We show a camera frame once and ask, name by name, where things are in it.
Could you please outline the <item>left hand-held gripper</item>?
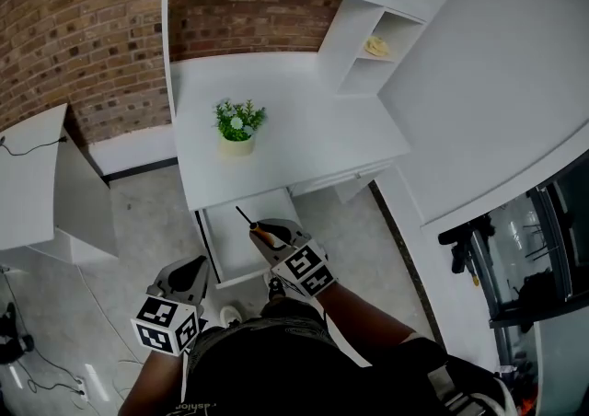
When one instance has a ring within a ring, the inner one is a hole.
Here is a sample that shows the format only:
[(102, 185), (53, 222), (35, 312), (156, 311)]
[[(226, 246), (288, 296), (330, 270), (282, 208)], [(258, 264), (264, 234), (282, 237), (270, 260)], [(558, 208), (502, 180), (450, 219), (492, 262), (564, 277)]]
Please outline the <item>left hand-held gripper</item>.
[(139, 343), (164, 354), (183, 354), (202, 331), (201, 301), (206, 296), (209, 261), (178, 260), (162, 269), (131, 318)]

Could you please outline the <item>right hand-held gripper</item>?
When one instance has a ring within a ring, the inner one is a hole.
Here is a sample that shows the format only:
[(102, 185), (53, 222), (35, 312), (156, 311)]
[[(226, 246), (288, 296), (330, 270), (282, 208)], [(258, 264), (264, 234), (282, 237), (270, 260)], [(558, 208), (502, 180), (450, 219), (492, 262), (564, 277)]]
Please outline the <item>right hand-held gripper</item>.
[[(280, 259), (273, 236), (288, 244), (307, 238), (307, 232), (293, 220), (269, 218), (259, 221), (258, 225), (261, 230), (250, 230), (249, 239), (269, 263), (277, 263)], [(316, 297), (336, 282), (325, 251), (315, 239), (295, 248), (284, 260), (272, 267), (271, 272), (285, 286), (304, 297)]]

